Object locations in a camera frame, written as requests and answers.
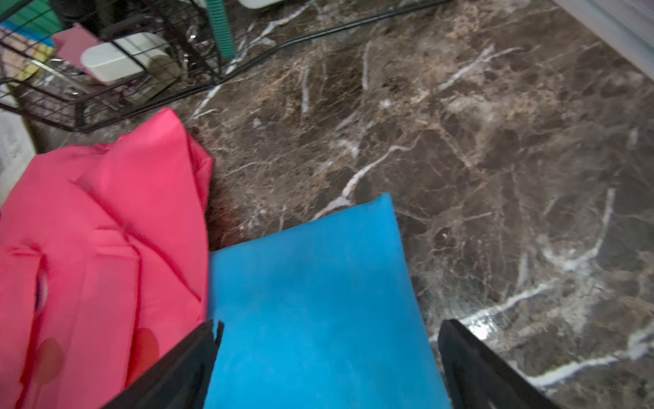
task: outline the green hose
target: green hose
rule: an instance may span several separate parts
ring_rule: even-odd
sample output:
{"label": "green hose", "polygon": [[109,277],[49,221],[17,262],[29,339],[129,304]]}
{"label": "green hose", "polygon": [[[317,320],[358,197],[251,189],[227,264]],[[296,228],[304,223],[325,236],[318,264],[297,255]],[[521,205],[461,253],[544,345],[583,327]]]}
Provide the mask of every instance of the green hose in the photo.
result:
{"label": "green hose", "polygon": [[236,57],[236,47],[230,22],[227,19],[225,3],[223,0],[207,0],[207,12],[220,56],[225,60],[231,60]]}

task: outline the dark brown marble tile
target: dark brown marble tile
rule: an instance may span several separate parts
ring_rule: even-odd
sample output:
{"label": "dark brown marble tile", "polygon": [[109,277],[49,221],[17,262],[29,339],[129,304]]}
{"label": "dark brown marble tile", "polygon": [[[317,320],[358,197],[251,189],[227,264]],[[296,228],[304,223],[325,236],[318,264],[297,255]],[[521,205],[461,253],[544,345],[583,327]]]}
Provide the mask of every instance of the dark brown marble tile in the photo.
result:
{"label": "dark brown marble tile", "polygon": [[[361,13],[292,3],[248,38],[300,7],[302,29]],[[173,104],[216,159],[211,249],[390,192],[432,339],[456,317],[563,407],[654,406],[654,84],[554,3],[458,1],[211,95]]]}

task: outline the white plastic container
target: white plastic container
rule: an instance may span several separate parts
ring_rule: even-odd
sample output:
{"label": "white plastic container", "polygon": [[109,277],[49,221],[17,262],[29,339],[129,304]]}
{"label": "white plastic container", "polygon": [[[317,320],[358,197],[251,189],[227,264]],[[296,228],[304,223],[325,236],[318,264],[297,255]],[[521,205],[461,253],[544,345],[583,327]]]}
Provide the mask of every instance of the white plastic container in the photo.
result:
{"label": "white plastic container", "polygon": [[279,3],[282,0],[239,0],[243,6],[246,6],[248,9],[262,9],[271,4]]}
{"label": "white plastic container", "polygon": [[[172,61],[164,51],[168,43],[152,33],[128,35],[116,40],[116,44],[145,67],[150,67],[154,60],[161,61],[162,58]],[[95,78],[104,83],[111,83],[143,71],[112,43],[103,43],[86,49],[80,60]]]}

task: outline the pink fabric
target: pink fabric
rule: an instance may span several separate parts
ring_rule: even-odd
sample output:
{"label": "pink fabric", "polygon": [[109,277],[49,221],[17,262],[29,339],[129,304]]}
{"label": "pink fabric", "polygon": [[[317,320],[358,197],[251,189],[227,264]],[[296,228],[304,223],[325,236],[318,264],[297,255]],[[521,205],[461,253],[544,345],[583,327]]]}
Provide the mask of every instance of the pink fabric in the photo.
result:
{"label": "pink fabric", "polygon": [[0,217],[0,407],[98,408],[205,320],[212,165],[170,109],[30,163]]}
{"label": "pink fabric", "polygon": [[78,23],[75,23],[73,28],[53,34],[50,38],[54,42],[57,56],[82,71],[87,71],[81,61],[84,51],[103,43],[103,41],[100,41],[95,35]]}

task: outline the blue foam pad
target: blue foam pad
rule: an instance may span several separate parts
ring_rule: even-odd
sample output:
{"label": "blue foam pad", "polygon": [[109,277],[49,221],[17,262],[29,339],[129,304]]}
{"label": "blue foam pad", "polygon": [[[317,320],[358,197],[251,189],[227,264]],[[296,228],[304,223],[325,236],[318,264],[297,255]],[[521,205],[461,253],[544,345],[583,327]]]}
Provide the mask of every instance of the blue foam pad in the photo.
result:
{"label": "blue foam pad", "polygon": [[390,196],[211,254],[205,409],[450,408]]}

